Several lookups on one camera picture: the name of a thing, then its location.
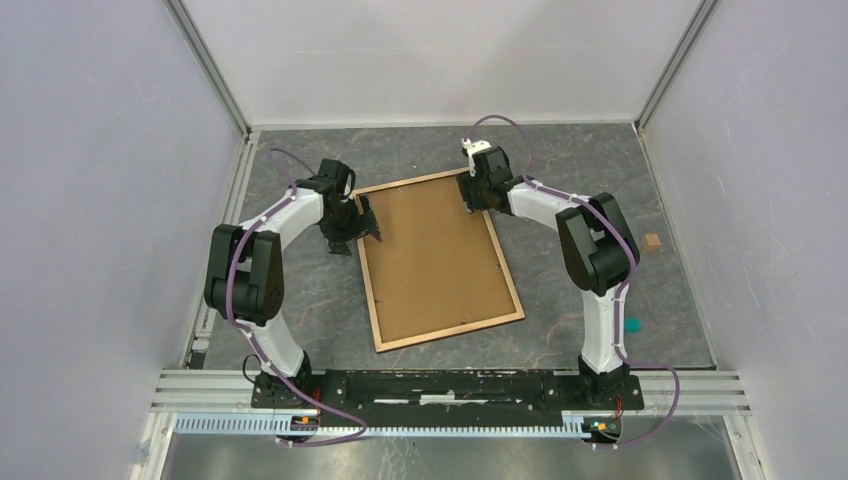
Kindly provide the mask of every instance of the white wall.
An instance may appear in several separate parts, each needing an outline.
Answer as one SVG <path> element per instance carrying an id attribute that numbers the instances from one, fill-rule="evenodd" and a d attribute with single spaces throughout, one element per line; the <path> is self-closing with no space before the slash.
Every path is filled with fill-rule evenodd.
<path id="1" fill-rule="evenodd" d="M 632 120 L 698 0 L 186 0 L 253 124 Z"/>
<path id="2" fill-rule="evenodd" d="M 3 2 L 0 50 L 0 478 L 126 478 L 239 135 L 164 2 Z"/>
<path id="3" fill-rule="evenodd" d="M 778 479 L 848 478 L 848 3 L 721 2 L 647 130 Z"/>

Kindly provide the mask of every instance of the black mounting plate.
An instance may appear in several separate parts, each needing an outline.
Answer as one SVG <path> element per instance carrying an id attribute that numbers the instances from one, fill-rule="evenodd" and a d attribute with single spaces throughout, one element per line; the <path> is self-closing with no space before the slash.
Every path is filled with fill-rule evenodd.
<path id="1" fill-rule="evenodd" d="M 284 390 L 270 393 L 257 385 L 251 406 L 308 406 L 278 387 Z M 328 370 L 314 374 L 306 391 L 371 427 L 561 426 L 563 410 L 613 411 L 617 395 L 624 410 L 645 408 L 635 375 L 597 395 L 585 376 L 553 370 Z M 322 415 L 321 425 L 356 424 Z"/>

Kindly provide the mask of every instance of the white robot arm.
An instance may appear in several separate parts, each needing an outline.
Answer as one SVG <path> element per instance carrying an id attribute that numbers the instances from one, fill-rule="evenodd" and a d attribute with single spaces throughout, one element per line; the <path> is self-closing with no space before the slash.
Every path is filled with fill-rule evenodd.
<path id="1" fill-rule="evenodd" d="M 251 265 L 249 271 L 236 272 L 232 303 L 236 326 L 267 357 L 261 366 L 270 375 L 276 374 L 273 365 L 286 376 L 295 377 L 307 358 L 282 315 L 282 251 L 315 224 L 321 228 L 330 253 L 350 255 L 346 242 L 369 234 L 380 238 L 368 198 L 361 197 L 360 213 L 349 197 L 355 179 L 346 165 L 325 159 L 316 176 L 298 181 L 296 191 L 289 189 L 263 213 L 240 225 L 220 225 L 213 233 L 204 297 L 208 305 L 226 316 L 227 273 L 235 246 L 252 225 L 259 224 L 250 233 L 244 258 L 239 259 L 244 262 L 249 257 Z M 283 203 L 287 203 L 285 208 L 279 208 Z"/>
<path id="2" fill-rule="evenodd" d="M 605 231 L 582 204 L 590 204 L 603 213 L 621 233 L 638 262 L 639 253 L 621 210 L 612 195 L 594 197 L 575 194 L 555 196 L 542 184 L 514 177 L 506 152 L 488 142 L 463 142 L 469 172 L 457 178 L 462 198 L 469 211 L 495 209 L 508 215 L 533 220 L 559 232 L 566 270 L 582 290 L 585 337 L 580 356 L 581 370 L 604 376 L 626 366 L 624 345 L 616 341 L 615 322 L 623 331 L 623 315 L 614 318 L 614 302 L 623 304 L 627 287 L 618 287 L 627 277 L 629 264 L 620 245 Z"/>

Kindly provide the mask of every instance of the wooden frame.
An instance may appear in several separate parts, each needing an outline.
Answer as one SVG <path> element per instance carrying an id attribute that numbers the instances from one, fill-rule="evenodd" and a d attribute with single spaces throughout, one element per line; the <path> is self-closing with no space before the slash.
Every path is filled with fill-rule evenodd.
<path id="1" fill-rule="evenodd" d="M 450 170 L 447 172 L 435 173 L 432 175 L 425 175 L 422 177 L 411 178 L 407 180 L 400 180 L 397 182 L 386 183 L 383 185 L 376 185 L 373 187 L 365 187 L 358 189 L 353 192 L 353 196 L 358 198 L 359 195 L 364 193 L 372 193 L 383 190 L 388 190 L 392 188 L 399 188 L 407 185 L 412 185 L 416 183 L 423 183 L 430 180 L 442 179 L 445 177 L 456 176 L 460 173 L 467 172 L 468 168 L 460 168 L 456 170 Z M 482 212 L 483 220 L 486 225 L 486 229 L 488 230 L 489 237 L 492 240 L 492 246 L 494 247 L 495 254 L 497 255 L 497 259 L 499 265 L 501 266 L 501 271 L 503 273 L 503 278 L 506 281 L 507 288 L 509 290 L 509 295 L 512 300 L 512 304 L 515 307 L 515 311 L 513 313 L 509 313 L 506 315 L 501 315 L 494 318 L 478 320 L 473 323 L 468 323 L 464 325 L 457 325 L 454 327 L 436 330 L 433 332 L 428 332 L 425 334 L 414 335 L 407 338 L 402 338 L 399 340 L 393 340 L 384 342 L 381 336 L 380 323 L 377 315 L 377 303 L 374 296 L 374 289 L 371 281 L 371 272 L 369 271 L 368 265 L 368 252 L 365 247 L 364 239 L 359 239 L 357 241 L 357 245 L 359 247 L 359 259 L 362 264 L 362 277 L 365 280 L 365 295 L 368 301 L 368 314 L 371 318 L 371 331 L 374 335 L 374 345 L 377 349 L 377 352 L 385 352 L 388 350 L 407 347 L 410 345 L 415 345 L 422 342 L 428 342 L 431 340 L 436 340 L 439 338 L 449 337 L 453 335 L 458 335 L 461 333 L 466 333 L 474 330 L 480 330 L 484 328 L 493 327 L 496 325 L 501 325 L 504 323 L 513 322 L 516 320 L 521 320 L 524 318 L 524 309 L 521 306 L 521 301 L 518 298 L 518 292 L 515 290 L 515 284 L 512 281 L 512 275 L 509 272 L 509 267 L 507 266 L 506 260 L 504 259 L 503 250 L 501 249 L 500 242 L 498 241 L 497 234 L 495 232 L 495 228 L 492 225 L 492 219 L 489 216 L 488 212 Z"/>

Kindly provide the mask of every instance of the cork board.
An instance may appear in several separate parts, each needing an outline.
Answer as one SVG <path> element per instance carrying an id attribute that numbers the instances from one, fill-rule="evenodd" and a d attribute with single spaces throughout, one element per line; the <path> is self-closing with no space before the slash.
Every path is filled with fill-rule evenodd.
<path id="1" fill-rule="evenodd" d="M 368 194 L 383 237 L 358 241 L 378 352 L 524 318 L 488 212 L 465 210 L 464 171 L 354 192 Z"/>

